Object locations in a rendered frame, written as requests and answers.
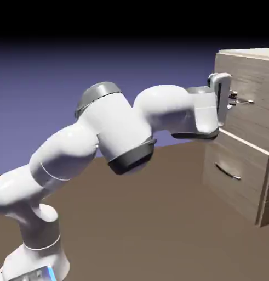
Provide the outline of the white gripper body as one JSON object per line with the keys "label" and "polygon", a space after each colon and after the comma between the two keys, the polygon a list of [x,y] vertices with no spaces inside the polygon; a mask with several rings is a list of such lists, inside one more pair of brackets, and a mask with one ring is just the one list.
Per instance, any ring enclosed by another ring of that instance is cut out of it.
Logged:
{"label": "white gripper body", "polygon": [[219,126],[223,126],[229,105],[231,75],[228,73],[212,73],[208,76],[208,85],[215,92]]}

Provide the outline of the wood drawer front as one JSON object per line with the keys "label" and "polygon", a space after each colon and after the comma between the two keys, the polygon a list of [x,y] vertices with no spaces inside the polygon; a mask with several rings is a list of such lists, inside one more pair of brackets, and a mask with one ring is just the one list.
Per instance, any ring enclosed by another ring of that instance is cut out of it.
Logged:
{"label": "wood drawer front", "polygon": [[[218,163],[235,180],[215,167]],[[259,224],[269,178],[269,151],[223,129],[205,149],[203,182],[244,217]]]}
{"label": "wood drawer front", "polygon": [[219,51],[215,72],[232,76],[231,91],[255,104],[236,104],[227,113],[224,129],[269,151],[269,57]]}

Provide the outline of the light wood cabinet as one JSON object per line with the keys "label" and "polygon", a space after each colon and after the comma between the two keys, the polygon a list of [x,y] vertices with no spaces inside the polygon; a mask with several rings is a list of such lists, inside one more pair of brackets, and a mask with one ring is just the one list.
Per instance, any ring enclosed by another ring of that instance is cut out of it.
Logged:
{"label": "light wood cabinet", "polygon": [[269,48],[220,50],[232,108],[205,149],[203,181],[257,226],[269,225]]}

